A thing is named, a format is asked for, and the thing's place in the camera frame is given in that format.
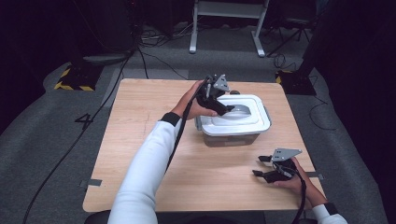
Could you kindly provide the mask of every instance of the gray tape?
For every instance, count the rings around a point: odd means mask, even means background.
[[[306,172],[306,174],[308,175],[308,177],[317,177],[320,180],[324,179],[323,175],[318,174],[317,172],[313,171],[313,172]]]
[[[79,183],[79,186],[84,188],[84,189],[87,189],[88,188],[88,182],[85,181],[85,180],[81,180],[81,182]]]
[[[88,181],[88,185],[91,185],[91,186],[100,187],[101,184],[102,184],[102,180],[98,180],[98,179],[90,179]]]

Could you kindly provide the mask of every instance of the hazard tape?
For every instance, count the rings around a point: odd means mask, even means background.
[[[71,76],[73,76],[71,66],[72,65],[68,65],[66,67],[58,82],[56,83],[54,89],[61,89],[67,91],[94,91],[95,83],[93,83],[92,85],[78,85],[77,83],[73,83],[73,81],[70,81],[72,79]]]
[[[282,79],[280,78],[279,72],[282,72],[282,73],[292,73],[292,72],[286,71],[286,70],[280,70],[275,73],[276,83],[282,85]]]

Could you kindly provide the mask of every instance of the black cable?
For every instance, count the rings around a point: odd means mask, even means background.
[[[197,96],[198,91],[202,88],[202,86],[205,85],[205,83],[206,83],[208,80],[209,80],[209,77],[206,77],[205,80],[204,80],[204,81],[201,83],[201,85],[198,87],[198,89],[195,91],[194,95],[191,97],[191,99],[189,100],[189,102],[187,103],[186,109],[184,109],[184,111],[183,111],[183,118],[181,119],[180,129],[178,130],[177,138],[176,138],[176,141],[175,141],[175,146],[174,146],[174,149],[173,149],[173,151],[172,151],[171,156],[169,157],[169,161],[168,161],[168,164],[166,165],[166,170],[165,170],[165,172],[168,170],[169,165],[171,164],[172,159],[173,159],[173,157],[175,156],[175,152],[176,152],[176,149],[177,149],[178,142],[180,141],[181,135],[183,134],[184,126],[186,125],[187,116],[188,116],[189,113],[190,113],[190,109],[191,109],[191,106],[192,106],[192,101],[193,101],[193,100],[195,99],[195,97]]]
[[[316,78],[315,81],[314,81],[314,83],[312,84],[312,86],[314,87],[315,84],[316,84],[317,81],[318,81],[318,76],[312,76],[312,77],[315,77],[315,78]],[[308,114],[308,115],[309,115],[309,118],[311,119],[312,123],[313,123],[315,126],[317,126],[319,129],[321,129],[321,130],[325,130],[325,131],[335,131],[335,130],[337,130],[337,129],[334,129],[334,128],[323,128],[323,127],[321,127],[320,125],[318,125],[318,124],[315,123],[314,119],[312,118],[312,112],[314,111],[314,109],[318,108],[319,106],[321,106],[321,105],[328,105],[328,103],[325,102],[325,101],[323,101],[323,100],[321,100],[321,99],[319,99],[317,96],[314,96],[314,97],[317,98],[317,100],[320,101],[320,104],[314,105],[314,106],[309,110],[309,114]]]
[[[61,159],[56,163],[56,165],[55,165],[55,166],[52,168],[52,170],[49,172],[49,174],[47,175],[47,177],[45,178],[45,180],[41,183],[41,185],[40,185],[40,187],[38,188],[38,190],[35,192],[35,195],[34,195],[33,199],[30,201],[30,203],[29,203],[29,205],[28,205],[28,207],[27,207],[27,209],[26,209],[26,212],[25,212],[25,215],[24,215],[24,218],[23,218],[23,222],[22,222],[23,224],[26,223],[27,218],[29,217],[30,210],[32,209],[32,206],[33,206],[33,204],[34,204],[34,202],[35,202],[35,199],[37,198],[37,196],[38,196],[38,194],[40,193],[40,191],[44,188],[44,186],[46,185],[47,181],[50,179],[50,177],[53,175],[53,173],[56,171],[56,169],[59,167],[59,165],[60,165],[60,164],[64,161],[64,159],[70,154],[70,152],[72,151],[72,149],[74,148],[74,146],[78,143],[79,139],[82,137],[82,135],[85,133],[85,131],[87,131],[87,129],[88,129],[88,128],[90,127],[90,125],[92,124],[93,119],[94,119],[94,118],[96,117],[96,115],[102,110],[103,106],[106,104],[106,102],[107,102],[108,99],[110,98],[111,94],[112,94],[113,91],[116,89],[117,83],[118,83],[118,81],[119,81],[119,79],[120,79],[120,75],[121,75],[122,69],[124,68],[125,64],[128,63],[128,61],[129,61],[129,59],[131,58],[131,56],[132,56],[132,53],[131,53],[130,56],[125,60],[125,62],[123,63],[123,65],[122,65],[122,67],[121,67],[121,70],[120,70],[120,73],[119,73],[119,76],[117,77],[116,84],[113,86],[113,89],[111,90],[110,94],[107,96],[107,98],[105,99],[105,101],[101,104],[101,106],[96,110],[95,114],[92,116],[91,122],[88,122],[88,123],[87,123],[86,128],[83,129],[83,130],[81,131],[81,133],[78,135],[77,139],[74,141],[74,143],[72,144],[72,146],[71,146],[69,149],[67,149],[67,151],[64,153],[64,155],[61,157]]]
[[[269,58],[273,58],[274,59],[273,64],[274,64],[275,68],[285,69],[285,68],[288,68],[288,67],[294,65],[294,70],[293,71],[296,71],[296,63],[291,63],[291,64],[285,66],[286,57],[285,57],[285,55],[283,55],[281,53],[278,53],[275,56],[269,57]]]
[[[264,39],[262,39],[262,43],[264,44],[264,45],[270,45],[270,44],[272,44],[273,42],[274,42],[274,36],[273,35],[270,35],[274,30],[276,30],[276,29],[280,29],[279,28],[279,18],[275,18],[275,19],[272,19],[271,21],[268,21],[268,27],[269,27],[269,29],[267,29],[266,30],[266,32],[264,32],[264,34],[263,34],[263,38],[265,38],[265,37],[269,37],[270,38],[270,40],[268,41],[268,42],[265,42],[265,40]]]
[[[189,31],[190,29],[192,29],[192,25],[193,25],[193,23],[190,23],[190,24],[188,24],[186,27],[180,28],[179,30],[174,31],[174,32],[172,33],[172,37],[167,36],[167,35],[157,35],[157,32],[156,32],[155,30],[148,29],[148,30],[144,31],[143,34],[142,34],[143,38],[141,39],[140,46],[141,46],[141,47],[144,47],[144,48],[160,47],[160,46],[163,46],[163,45],[165,45],[166,43],[168,43],[168,42],[170,42],[170,41],[178,40],[178,39],[180,39],[180,38],[183,38],[185,35],[191,35],[191,34],[183,34],[183,33],[186,33],[187,31]],[[147,42],[144,42],[144,39],[149,40],[149,39],[154,39],[154,38],[156,39],[156,42],[155,42],[155,43],[147,43]]]
[[[270,33],[271,30],[262,36],[261,42],[263,45],[270,45],[274,42],[275,38],[273,35],[269,35]]]
[[[159,59],[157,56],[154,56],[154,55],[151,55],[151,54],[147,54],[147,53],[145,53],[145,52],[142,52],[142,53],[143,53],[143,54],[146,54],[147,56],[156,58],[158,61],[160,61],[160,62],[166,64],[168,67],[170,67],[170,68],[172,69],[172,71],[174,71],[178,76],[180,76],[180,77],[186,79],[186,78],[183,77],[181,74],[179,74],[169,63],[164,62],[163,60]]]
[[[148,74],[148,69],[147,69],[147,67],[146,67],[146,60],[145,60],[145,57],[143,56],[143,53],[142,53],[142,51],[140,50],[140,48],[137,48],[137,50],[139,51],[140,56],[142,56],[143,65],[145,66],[146,78],[149,79],[149,74]]]
[[[300,175],[300,173],[297,171],[295,172],[295,174],[300,177],[301,180],[301,204],[300,204],[300,208],[298,209],[297,215],[295,216],[292,224],[298,224],[299,220],[300,220],[300,216],[301,213],[304,211],[304,207],[305,207],[305,197],[306,197],[306,184],[305,181],[303,180],[303,177]]]

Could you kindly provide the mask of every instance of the person's arm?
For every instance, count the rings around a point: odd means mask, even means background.
[[[312,211],[315,214],[315,217],[318,220],[319,224],[330,224],[330,223],[347,223],[347,221],[338,214],[335,206],[332,203],[329,203],[324,195],[312,184],[308,175],[301,167],[300,163],[295,158],[291,158],[294,164],[297,167],[301,177],[305,181],[306,184],[306,199],[312,205]],[[275,186],[290,189],[294,193],[301,194],[301,180],[295,175],[291,180],[287,181],[276,181],[274,182]]]
[[[113,203],[108,223],[157,223],[155,193],[163,180],[180,128],[181,116],[202,81],[187,91],[171,112],[155,124],[143,145],[136,151]],[[189,119],[216,116],[216,112],[192,104]]]

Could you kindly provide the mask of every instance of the person's hand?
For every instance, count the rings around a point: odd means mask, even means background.
[[[294,164],[297,167],[298,172],[300,173],[301,177],[305,181],[305,184],[311,184],[311,181],[309,180],[308,175],[304,171],[304,169],[301,167],[300,163],[297,161],[295,157],[291,158],[291,160],[294,162]],[[294,175],[290,180],[287,181],[276,181],[274,182],[274,185],[283,189],[290,189],[294,193],[300,194],[301,193],[301,180],[300,177],[297,175]]]
[[[191,97],[195,94],[195,92],[203,82],[204,82],[203,80],[196,81],[194,85],[192,85],[192,87],[186,93],[184,93],[184,95],[181,97],[181,99],[178,101],[177,105],[175,106],[175,108],[172,109],[171,112],[177,114],[179,117],[182,118],[183,112],[186,109],[186,106],[189,103]],[[216,111],[201,107],[200,105],[198,105],[197,100],[194,99],[192,101],[190,113],[187,119],[194,119],[197,116],[215,117],[217,115],[218,113],[216,113]]]
[[[311,180],[309,179],[308,175],[301,167],[300,163],[297,161],[296,158],[291,158],[291,160],[296,165],[298,172],[300,173],[301,177],[305,181],[306,184],[306,199],[311,202],[312,207],[315,207],[320,204],[324,204],[327,202],[327,199],[324,195],[312,184]],[[296,194],[301,194],[301,180],[300,177],[294,175],[292,179],[287,181],[276,181],[274,185],[283,189],[290,189]]]

